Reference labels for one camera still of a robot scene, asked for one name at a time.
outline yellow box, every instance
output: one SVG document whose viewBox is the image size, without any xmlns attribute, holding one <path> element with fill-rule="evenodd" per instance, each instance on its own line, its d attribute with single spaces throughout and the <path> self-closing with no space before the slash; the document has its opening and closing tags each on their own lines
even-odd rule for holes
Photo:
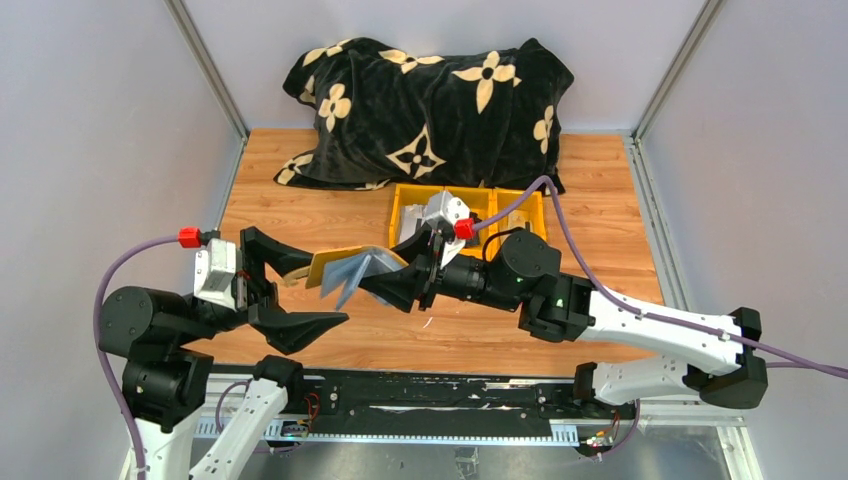
<svg viewBox="0 0 848 480">
<path fill-rule="evenodd" d="M 520 190 L 504 190 L 504 189 L 486 189 L 486 188 L 469 188 L 469 187 L 439 187 L 432 185 L 407 185 L 399 183 L 395 186 L 395 196 L 392 205 L 392 216 L 389 219 L 389 248 L 398 244 L 398 235 L 400 234 L 401 212 L 403 207 L 408 205 L 426 205 L 430 197 L 447 190 L 452 195 L 459 197 L 468 205 L 472 212 L 476 213 L 481 220 L 485 220 L 521 195 Z M 545 218 L 543 215 L 542 195 L 539 192 L 534 192 L 522 205 L 516 210 L 513 215 L 513 220 L 519 221 L 524 226 L 524 222 L 530 223 L 530 230 L 539 235 L 544 240 L 548 239 L 545 230 Z M 480 245 L 476 247 L 466 248 L 462 250 L 463 255 L 469 255 L 476 258 L 483 258 L 483 243 L 486 242 L 495 232 L 509 229 L 510 219 L 506 218 L 495 225 L 492 225 L 480 232 Z M 500 248 L 500 242 L 503 238 L 498 238 L 489 245 L 489 258 L 491 260 L 495 253 Z"/>
<path fill-rule="evenodd" d="M 524 192 L 521 190 L 505 190 L 502 188 L 496 188 L 493 195 L 495 197 L 494 212 L 500 212 L 504 208 L 508 207 L 509 204 L 518 200 L 518 197 L 520 197 L 522 193 Z M 540 192 L 533 192 L 533 195 L 530 195 L 530 198 L 525 200 L 521 206 L 513 210 L 510 215 L 507 215 L 504 219 L 498 222 L 499 232 L 515 227 L 524 227 L 542 237 L 542 240 L 546 242 L 548 241 L 548 232 L 545 229 L 545 208 L 542 200 L 542 194 Z M 496 245 L 498 249 L 506 238 L 507 236 L 504 235 L 496 240 L 498 242 Z"/>
</svg>

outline grey wall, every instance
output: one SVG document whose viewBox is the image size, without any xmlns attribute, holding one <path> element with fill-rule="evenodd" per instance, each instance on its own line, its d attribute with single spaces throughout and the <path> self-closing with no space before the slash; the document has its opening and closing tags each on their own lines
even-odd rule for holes
<svg viewBox="0 0 848 480">
<path fill-rule="evenodd" d="M 646 139 L 695 306 L 848 366 L 848 3 L 727 2 Z M 749 415 L 768 479 L 844 478 L 848 382 L 774 371 Z"/>
<path fill-rule="evenodd" d="M 0 477 L 114 479 L 95 287 L 131 245 L 212 226 L 238 144 L 161 1 L 0 2 L 0 51 Z M 160 248 L 115 285 L 188 288 Z"/>
<path fill-rule="evenodd" d="M 310 127 L 282 91 L 305 51 L 370 36 L 413 55 L 478 53 L 530 37 L 576 81 L 560 104 L 569 130 L 629 129 L 654 93 L 703 0 L 186 0 L 250 127 Z"/>
</svg>

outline metal frame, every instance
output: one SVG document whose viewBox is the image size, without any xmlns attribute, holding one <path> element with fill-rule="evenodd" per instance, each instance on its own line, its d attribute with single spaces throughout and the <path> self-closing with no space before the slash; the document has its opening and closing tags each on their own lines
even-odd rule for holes
<svg viewBox="0 0 848 480">
<path fill-rule="evenodd" d="M 686 39 L 642 113 L 636 128 L 629 136 L 622 137 L 630 164 L 630 172 L 636 186 L 636 195 L 639 197 L 639 209 L 643 221 L 648 227 L 646 229 L 648 244 L 654 257 L 654 265 L 657 267 L 657 278 L 660 282 L 663 301 L 666 305 L 682 310 L 693 308 L 692 297 L 683 276 L 678 270 L 680 264 L 677 261 L 678 255 L 671 241 L 662 204 L 657 198 L 654 177 L 651 173 L 650 162 L 648 162 L 645 150 L 642 147 L 642 141 L 653 126 L 677 79 L 686 68 L 707 31 L 713 25 L 724 4 L 725 0 L 706 0 L 704 2 Z"/>
<path fill-rule="evenodd" d="M 203 43 L 200 32 L 197 30 L 197 26 L 195 26 L 194 20 L 192 20 L 191 14 L 189 13 L 184 1 L 164 0 L 164 3 L 168 7 L 168 11 L 171 13 L 171 17 L 173 17 L 180 32 L 183 34 L 183 38 L 185 39 L 189 50 L 191 50 L 191 53 L 197 61 L 197 66 L 200 67 L 200 71 L 203 72 L 203 76 L 206 77 L 206 81 L 209 83 L 209 88 L 212 89 L 212 93 L 215 95 L 215 98 L 218 99 L 218 104 L 221 105 L 221 110 L 223 110 L 224 115 L 227 117 L 227 120 L 229 120 L 230 125 L 232 125 L 233 132 L 239 139 L 241 139 L 241 146 L 236 155 L 235 162 L 233 162 L 233 169 L 229 173 L 227 183 L 225 184 L 226 192 L 224 192 L 221 203 L 218 205 L 215 212 L 214 227 L 220 228 L 221 222 L 224 219 L 224 213 L 227 209 L 227 204 L 230 201 L 230 195 L 233 191 L 232 187 L 236 181 L 236 174 L 238 174 L 239 166 L 241 166 L 241 161 L 244 157 L 244 150 L 247 148 L 247 138 L 250 136 L 250 129 L 247 127 L 244 118 L 242 118 L 241 113 L 236 106 L 235 100 L 232 95 L 230 95 L 229 90 L 227 90 L 227 86 L 224 84 L 224 79 L 215 67 L 215 62 L 212 61 L 212 56 L 209 54 L 206 44 Z"/>
<path fill-rule="evenodd" d="M 683 310 L 693 308 L 692 296 L 678 269 L 679 256 L 669 234 L 662 204 L 657 198 L 654 176 L 643 148 L 643 140 L 724 4 L 725 0 L 704 2 L 636 128 L 629 136 L 622 136 L 639 198 L 639 209 L 647 227 L 646 234 L 657 268 L 663 300 L 667 305 Z M 748 428 L 745 426 L 744 412 L 712 408 L 705 410 L 705 407 L 707 406 L 700 402 L 643 402 L 643 420 L 654 424 L 671 422 L 715 426 L 730 477 L 734 480 L 762 480 L 763 475 L 748 435 Z"/>
<path fill-rule="evenodd" d="M 244 155 L 250 131 L 234 99 L 227 90 L 220 73 L 215 67 L 184 1 L 164 0 L 164 2 L 182 32 L 201 71 L 209 82 L 210 88 L 218 99 L 233 130 L 242 140 L 238 159 L 228 179 L 228 185 L 232 186 Z M 654 264 L 657 267 L 657 277 L 663 294 L 663 300 L 666 305 L 683 310 L 690 310 L 692 308 L 690 302 L 691 295 L 685 284 L 685 280 L 678 271 L 678 255 L 671 241 L 661 203 L 657 198 L 654 177 L 650 170 L 650 163 L 645 156 L 642 141 L 653 126 L 675 83 L 713 24 L 724 3 L 725 0 L 706 0 L 704 2 L 686 39 L 654 92 L 651 101 L 645 108 L 636 128 L 628 132 L 615 132 L 622 136 L 624 142 L 628 164 L 630 165 L 631 174 L 636 186 L 636 193 L 639 198 L 639 208 L 647 227 L 648 243 L 654 258 Z M 227 190 L 217 212 L 218 225 L 220 225 L 223 218 L 231 190 L 231 188 Z M 232 376 L 230 375 L 213 374 L 210 378 L 210 385 L 214 385 L 214 387 L 211 388 L 212 391 L 208 392 L 207 395 L 217 397 L 216 394 L 220 394 L 220 391 L 216 390 L 222 389 L 217 387 L 220 387 L 221 384 L 231 378 Z M 715 426 L 724 447 L 723 451 L 731 478 L 734 480 L 743 478 L 757 480 L 763 478 L 757 464 L 756 456 L 754 455 L 747 428 L 744 426 L 744 418 L 741 416 L 741 412 L 714 409 L 697 401 L 687 401 L 684 398 L 680 401 L 643 402 L 643 421 L 653 424 Z"/>
<path fill-rule="evenodd" d="M 194 21 L 188 13 L 188 8 L 186 8 L 183 0 L 164 1 L 168 10 L 171 12 L 171 16 L 177 23 L 177 27 L 179 27 L 180 32 L 182 32 L 189 49 L 191 49 L 191 53 L 194 54 L 194 58 L 197 60 L 200 70 L 209 82 L 209 87 L 212 88 L 212 92 L 221 104 L 224 114 L 227 116 L 230 124 L 232 124 L 236 134 L 241 137 L 242 143 L 247 143 L 247 137 L 250 134 L 250 130 L 247 128 L 247 124 L 242 118 L 238 107 L 236 107 L 235 100 L 233 100 L 232 95 L 230 95 L 229 90 L 227 90 L 227 86 L 224 84 L 221 74 L 218 73 L 218 69 L 215 67 L 215 62 L 212 61 L 212 56 L 209 55 L 209 50 L 203 43 L 203 39 L 200 37 L 200 32 L 197 31 L 197 27 L 194 25 Z"/>
<path fill-rule="evenodd" d="M 662 108 L 666 98 L 668 98 L 668 94 L 677 81 L 677 77 L 680 76 L 680 73 L 686 67 L 686 64 L 689 63 L 689 59 L 692 57 L 695 50 L 697 50 L 698 45 L 704 38 L 704 35 L 713 24 L 713 21 L 715 20 L 718 12 L 721 10 L 721 7 L 724 5 L 724 2 L 725 0 L 706 0 L 706 2 L 704 2 L 704 6 L 701 7 L 701 11 L 698 13 L 695 23 L 692 24 L 692 28 L 686 35 L 686 39 L 680 46 L 680 50 L 677 51 L 668 71 L 666 71 L 665 76 L 662 81 L 660 81 L 659 87 L 657 87 L 656 92 L 654 92 L 653 98 L 651 98 L 651 101 L 648 102 L 647 108 L 645 108 L 644 113 L 642 113 L 642 118 L 639 119 L 639 123 L 633 130 L 631 136 L 637 142 L 642 138 L 645 138 L 645 135 L 648 134 L 648 130 L 650 130 L 657 117 L 657 113 Z"/>
</svg>

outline wooden table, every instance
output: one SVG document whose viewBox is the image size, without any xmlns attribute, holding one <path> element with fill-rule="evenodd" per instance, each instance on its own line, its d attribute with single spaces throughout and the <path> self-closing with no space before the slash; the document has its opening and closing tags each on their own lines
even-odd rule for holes
<svg viewBox="0 0 848 480">
<path fill-rule="evenodd" d="M 561 197 L 577 244 L 598 277 L 629 296 L 661 302 L 639 204 L 621 138 L 564 135 Z M 233 186 L 221 227 L 225 239 L 255 225 L 275 239 L 316 251 L 354 244 L 385 245 L 394 187 L 335 192 L 284 187 L 274 174 L 317 143 L 312 130 L 256 129 Z M 549 242 L 562 250 L 562 270 L 581 274 L 551 204 L 545 199 Z M 269 270 L 269 278 L 275 278 Z M 287 311 L 332 311 L 335 296 L 280 285 Z M 548 343 L 519 330 L 515 313 L 446 297 L 426 312 L 381 306 L 364 291 L 344 311 L 350 320 L 291 358 L 311 367 L 571 376 L 589 361 L 624 362 L 647 352 L 605 343 Z M 190 346 L 218 363 L 255 363 L 275 351 L 249 327 Z"/>
</svg>

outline purple cable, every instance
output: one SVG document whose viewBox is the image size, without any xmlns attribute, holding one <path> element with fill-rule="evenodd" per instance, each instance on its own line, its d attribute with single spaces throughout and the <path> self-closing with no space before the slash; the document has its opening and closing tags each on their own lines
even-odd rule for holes
<svg viewBox="0 0 848 480">
<path fill-rule="evenodd" d="M 613 445 L 613 447 L 607 450 L 605 453 L 599 452 L 595 455 L 592 455 L 591 457 L 580 457 L 576 460 L 572 460 L 566 463 L 565 465 L 558 465 L 557 468 L 573 467 L 578 464 L 583 464 L 586 460 L 591 460 L 595 463 L 601 463 L 604 458 L 623 450 L 627 442 L 629 442 L 630 439 L 633 438 L 633 434 L 636 433 L 636 427 L 639 425 L 639 419 L 642 418 L 642 402 L 637 399 L 634 401 L 634 404 L 636 405 L 636 414 L 633 416 L 633 424 L 630 426 L 629 429 L 627 429 L 627 434 L 624 435 L 624 438 L 622 438 L 620 442 Z"/>
<path fill-rule="evenodd" d="M 842 370 L 843 372 L 848 372 L 848 368 L 836 367 L 834 365 L 828 365 L 830 368 L 835 368 L 837 370 Z M 797 363 L 792 362 L 768 362 L 766 363 L 766 368 L 804 368 L 804 369 L 812 369 L 812 367 L 808 367 L 806 365 L 798 365 Z"/>
<path fill-rule="evenodd" d="M 509 204 L 509 206 L 507 206 L 505 209 L 501 210 L 491 218 L 488 218 L 480 223 L 474 224 L 472 226 L 472 230 L 479 231 L 483 228 L 488 227 L 489 225 L 492 225 L 495 222 L 500 221 L 502 218 L 509 215 L 510 212 L 512 212 L 513 210 L 518 208 L 522 203 L 524 203 L 524 201 L 527 200 L 530 195 L 532 195 L 533 192 L 535 192 L 536 189 L 539 188 L 539 186 L 543 183 L 547 185 L 548 189 L 550 189 L 551 198 L 553 199 L 554 204 L 554 210 L 556 210 L 557 219 L 559 220 L 560 227 L 562 228 L 562 233 L 565 234 L 565 240 L 568 242 L 568 248 L 571 249 L 571 252 L 574 254 L 574 258 L 577 260 L 577 263 L 580 264 L 580 268 L 583 270 L 586 276 L 589 277 L 589 281 L 592 282 L 592 285 L 595 286 L 595 288 L 601 293 L 601 295 L 604 296 L 604 298 L 609 300 L 617 307 L 634 315 L 638 315 L 640 317 L 649 318 L 651 320 L 657 320 L 659 322 L 671 325 L 677 325 L 679 327 L 690 328 L 692 330 L 697 330 L 708 335 L 721 337 L 726 334 L 734 342 L 741 343 L 752 348 L 757 348 L 767 353 L 771 353 L 772 355 L 784 358 L 786 360 L 791 361 L 792 363 L 801 365 L 805 368 L 818 370 L 819 372 L 848 380 L 848 370 L 832 367 L 829 365 L 822 365 L 812 360 L 808 360 L 806 358 L 795 355 L 793 353 L 789 353 L 779 348 L 772 347 L 771 345 L 766 345 L 764 343 L 760 343 L 758 341 L 751 340 L 740 335 L 725 332 L 719 328 L 707 327 L 706 325 L 687 322 L 686 320 L 669 317 L 666 315 L 659 315 L 656 313 L 643 313 L 638 308 L 616 298 L 612 293 L 610 293 L 609 290 L 607 290 L 607 288 L 600 282 L 600 280 L 598 280 L 594 272 L 592 272 L 592 269 L 589 268 L 589 265 L 586 263 L 586 260 L 580 254 L 580 251 L 577 249 L 577 244 L 575 243 L 574 238 L 571 236 L 571 231 L 568 229 L 568 225 L 566 224 L 565 214 L 562 212 L 562 205 L 560 205 L 558 196 L 559 192 L 557 191 L 556 186 L 554 186 L 554 183 L 553 181 L 551 181 L 550 177 L 546 175 L 542 175 L 541 177 L 534 180 L 533 183 L 531 183 L 530 186 L 527 187 L 527 190 L 525 190 L 524 193 L 522 193 L 517 200 Z"/>
<path fill-rule="evenodd" d="M 170 235 L 140 243 L 130 250 L 127 250 L 123 255 L 118 257 L 117 260 L 112 262 L 112 265 L 110 265 L 108 269 L 106 269 L 106 273 L 103 274 L 103 278 L 100 280 L 100 285 L 97 287 L 97 293 L 94 296 L 95 347 L 100 345 L 100 310 L 103 308 L 103 298 L 106 296 L 106 288 L 109 286 L 109 282 L 112 280 L 112 277 L 115 275 L 118 268 L 126 263 L 130 258 L 149 248 L 176 242 L 176 235 Z M 109 389 L 112 391 L 112 395 L 115 396 L 115 401 L 118 402 L 118 407 L 121 409 L 121 415 L 124 417 L 124 422 L 127 424 L 127 430 L 130 432 L 130 440 L 132 440 L 132 447 L 133 450 L 135 450 L 135 464 L 136 467 L 138 467 L 138 480 L 145 480 L 147 478 L 147 473 L 146 464 L 144 462 L 144 446 L 141 443 L 141 433 L 138 431 L 138 426 L 135 424 L 135 419 L 133 419 L 132 412 L 130 412 L 130 407 L 127 405 L 127 401 L 124 399 L 123 393 L 121 393 L 121 386 L 118 385 L 118 379 L 115 378 L 115 373 L 112 372 L 112 365 L 109 364 L 109 358 L 106 357 L 106 354 L 99 348 L 97 348 L 97 358 L 100 360 L 100 367 L 103 369 L 103 375 L 106 376 L 106 382 L 109 384 Z"/>
<path fill-rule="evenodd" d="M 229 387 L 225 388 L 223 392 L 221 392 L 221 396 L 218 398 L 218 404 L 215 406 L 215 427 L 218 429 L 218 433 L 221 433 L 224 430 L 224 424 L 221 423 L 221 409 L 224 407 L 224 398 L 233 391 L 236 387 L 250 387 L 250 380 L 244 380 L 241 382 L 235 382 Z M 295 445 L 293 447 L 283 447 L 283 448 L 262 448 L 256 447 L 253 449 L 253 453 L 269 453 L 271 455 L 275 453 L 288 453 L 294 450 L 297 450 L 301 445 Z"/>
</svg>

